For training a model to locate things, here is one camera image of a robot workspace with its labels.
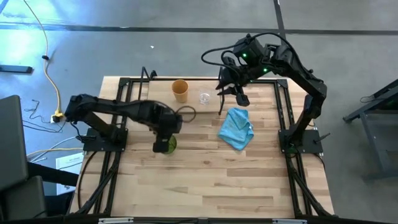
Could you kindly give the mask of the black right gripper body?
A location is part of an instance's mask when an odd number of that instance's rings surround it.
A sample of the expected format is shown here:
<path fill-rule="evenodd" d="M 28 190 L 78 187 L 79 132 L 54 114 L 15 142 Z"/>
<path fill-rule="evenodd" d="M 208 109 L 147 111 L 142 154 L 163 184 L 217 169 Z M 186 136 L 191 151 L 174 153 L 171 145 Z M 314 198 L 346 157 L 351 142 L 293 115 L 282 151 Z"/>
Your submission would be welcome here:
<path fill-rule="evenodd" d="M 230 76 L 232 79 L 231 83 L 233 84 L 231 88 L 234 90 L 239 90 L 252 82 L 249 65 L 229 65 L 229 68 L 231 69 Z"/>

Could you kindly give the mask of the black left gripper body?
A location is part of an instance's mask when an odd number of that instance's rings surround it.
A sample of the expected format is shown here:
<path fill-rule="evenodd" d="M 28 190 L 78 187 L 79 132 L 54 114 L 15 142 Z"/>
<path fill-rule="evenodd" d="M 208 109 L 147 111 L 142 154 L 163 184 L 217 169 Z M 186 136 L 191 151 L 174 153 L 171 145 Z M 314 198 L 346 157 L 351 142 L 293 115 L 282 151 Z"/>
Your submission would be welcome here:
<path fill-rule="evenodd" d="M 151 118 L 151 128 L 162 137 L 178 134 L 182 128 L 182 116 L 170 107 L 155 104 Z"/>

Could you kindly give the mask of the green ribbed glass tumbler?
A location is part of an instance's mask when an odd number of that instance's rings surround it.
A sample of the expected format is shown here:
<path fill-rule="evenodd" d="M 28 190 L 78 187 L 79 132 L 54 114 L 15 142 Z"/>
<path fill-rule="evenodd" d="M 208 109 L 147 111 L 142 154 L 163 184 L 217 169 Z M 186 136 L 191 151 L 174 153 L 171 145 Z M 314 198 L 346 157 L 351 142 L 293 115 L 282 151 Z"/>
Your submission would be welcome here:
<path fill-rule="evenodd" d="M 171 154 L 173 153 L 177 148 L 177 139 L 175 138 L 174 135 L 172 135 L 168 141 L 168 149 L 164 154 Z"/>

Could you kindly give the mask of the clear glass mug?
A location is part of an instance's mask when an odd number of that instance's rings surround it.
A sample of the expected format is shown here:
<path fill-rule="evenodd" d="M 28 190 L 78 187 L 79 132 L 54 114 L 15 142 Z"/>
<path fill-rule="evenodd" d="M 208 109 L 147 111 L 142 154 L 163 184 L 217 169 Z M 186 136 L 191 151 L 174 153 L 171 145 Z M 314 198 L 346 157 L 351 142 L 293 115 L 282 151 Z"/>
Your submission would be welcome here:
<path fill-rule="evenodd" d="M 207 88 L 202 88 L 199 91 L 199 102 L 202 105 L 208 105 L 213 98 L 211 90 Z"/>

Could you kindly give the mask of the yellow plastic cup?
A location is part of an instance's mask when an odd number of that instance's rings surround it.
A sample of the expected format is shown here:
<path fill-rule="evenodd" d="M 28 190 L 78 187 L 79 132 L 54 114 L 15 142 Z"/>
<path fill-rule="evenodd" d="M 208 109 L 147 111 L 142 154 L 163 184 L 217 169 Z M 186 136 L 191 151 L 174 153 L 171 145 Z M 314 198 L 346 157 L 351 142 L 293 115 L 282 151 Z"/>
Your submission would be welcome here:
<path fill-rule="evenodd" d="M 186 103 L 188 100 L 188 88 L 189 85 L 185 80 L 175 80 L 172 83 L 172 92 L 174 94 L 175 99 L 179 103 Z"/>

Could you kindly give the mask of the blue microfibre cloth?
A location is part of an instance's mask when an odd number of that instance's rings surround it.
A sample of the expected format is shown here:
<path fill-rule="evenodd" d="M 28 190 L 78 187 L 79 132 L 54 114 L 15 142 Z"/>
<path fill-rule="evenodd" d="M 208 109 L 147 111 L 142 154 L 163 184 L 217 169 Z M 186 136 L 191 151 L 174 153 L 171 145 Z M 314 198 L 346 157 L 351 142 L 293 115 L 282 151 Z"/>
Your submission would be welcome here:
<path fill-rule="evenodd" d="M 242 151 L 254 137 L 248 110 L 229 109 L 218 132 L 218 137 L 233 149 Z"/>

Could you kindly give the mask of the white paper sheet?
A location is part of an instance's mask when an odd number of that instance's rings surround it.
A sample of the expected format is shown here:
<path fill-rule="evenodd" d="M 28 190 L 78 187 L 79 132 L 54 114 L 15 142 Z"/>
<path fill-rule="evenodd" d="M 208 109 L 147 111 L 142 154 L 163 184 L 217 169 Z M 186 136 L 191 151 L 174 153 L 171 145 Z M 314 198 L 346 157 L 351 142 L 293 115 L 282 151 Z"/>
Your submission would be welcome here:
<path fill-rule="evenodd" d="M 83 158 L 84 155 L 82 152 L 77 154 L 72 154 L 69 156 L 59 157 L 56 159 L 56 169 L 66 172 L 71 172 L 74 174 L 79 174 Z M 76 189 L 76 184 L 74 185 L 56 184 L 57 195 L 66 194 L 74 191 L 75 189 Z"/>

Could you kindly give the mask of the black standing desk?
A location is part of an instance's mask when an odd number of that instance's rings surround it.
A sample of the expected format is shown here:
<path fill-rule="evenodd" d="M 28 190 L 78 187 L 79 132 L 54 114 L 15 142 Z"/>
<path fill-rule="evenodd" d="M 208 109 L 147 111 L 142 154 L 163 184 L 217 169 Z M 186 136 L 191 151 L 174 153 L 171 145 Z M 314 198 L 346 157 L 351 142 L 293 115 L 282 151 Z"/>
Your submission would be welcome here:
<path fill-rule="evenodd" d="M 378 171 L 364 179 L 398 177 L 398 79 L 365 99 L 362 107 L 343 117 L 346 123 L 361 120 L 376 157 Z"/>

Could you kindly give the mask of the black padded chair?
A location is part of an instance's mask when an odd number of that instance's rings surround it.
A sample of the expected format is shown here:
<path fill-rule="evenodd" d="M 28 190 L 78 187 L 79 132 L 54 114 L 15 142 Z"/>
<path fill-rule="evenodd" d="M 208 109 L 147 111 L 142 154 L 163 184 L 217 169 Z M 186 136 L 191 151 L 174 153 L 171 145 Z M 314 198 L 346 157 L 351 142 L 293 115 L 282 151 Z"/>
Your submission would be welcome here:
<path fill-rule="evenodd" d="M 0 220 L 24 220 L 47 216 L 43 181 L 28 171 L 17 95 L 0 100 Z"/>

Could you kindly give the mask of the black flat floor bar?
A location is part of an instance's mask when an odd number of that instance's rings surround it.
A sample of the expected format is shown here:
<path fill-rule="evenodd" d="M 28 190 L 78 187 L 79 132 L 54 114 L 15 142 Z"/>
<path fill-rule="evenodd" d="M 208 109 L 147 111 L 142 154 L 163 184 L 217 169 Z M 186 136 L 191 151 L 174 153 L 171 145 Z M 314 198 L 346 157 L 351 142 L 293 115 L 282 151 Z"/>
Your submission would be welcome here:
<path fill-rule="evenodd" d="M 28 66 L 20 66 L 20 65 L 0 65 L 0 72 L 6 73 L 32 73 L 33 68 Z"/>

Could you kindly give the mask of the wooden shelf with black frame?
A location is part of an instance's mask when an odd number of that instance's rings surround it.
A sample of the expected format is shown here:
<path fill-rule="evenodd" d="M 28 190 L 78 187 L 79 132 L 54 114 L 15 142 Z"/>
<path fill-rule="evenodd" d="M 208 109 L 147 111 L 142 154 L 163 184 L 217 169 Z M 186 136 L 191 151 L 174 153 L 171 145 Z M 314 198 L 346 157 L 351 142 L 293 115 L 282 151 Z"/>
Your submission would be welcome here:
<path fill-rule="evenodd" d="M 175 80 L 185 80 L 188 85 L 188 100 L 186 103 L 179 103 L 172 92 L 172 83 Z M 150 73 L 145 67 L 142 67 L 139 83 L 147 82 L 149 100 L 160 101 L 171 107 L 175 111 L 181 113 L 221 113 L 223 108 L 223 98 L 218 95 L 216 89 L 218 80 L 215 78 L 200 77 L 159 77 L 156 71 Z M 208 105 L 202 105 L 199 102 L 199 91 L 202 88 L 211 90 L 213 98 Z"/>

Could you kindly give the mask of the silver table edge bracket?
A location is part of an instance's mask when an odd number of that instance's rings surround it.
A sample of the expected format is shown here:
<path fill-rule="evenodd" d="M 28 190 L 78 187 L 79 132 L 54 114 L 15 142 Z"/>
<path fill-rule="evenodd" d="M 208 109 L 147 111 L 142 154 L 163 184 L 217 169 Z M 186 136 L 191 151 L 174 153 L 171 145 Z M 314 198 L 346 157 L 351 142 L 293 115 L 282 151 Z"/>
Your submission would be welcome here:
<path fill-rule="evenodd" d="M 308 223 L 306 220 L 301 220 L 301 219 L 276 218 L 272 219 L 272 224 L 308 224 Z"/>
<path fill-rule="evenodd" d="M 100 218 L 98 224 L 134 224 L 134 219 L 131 217 Z"/>

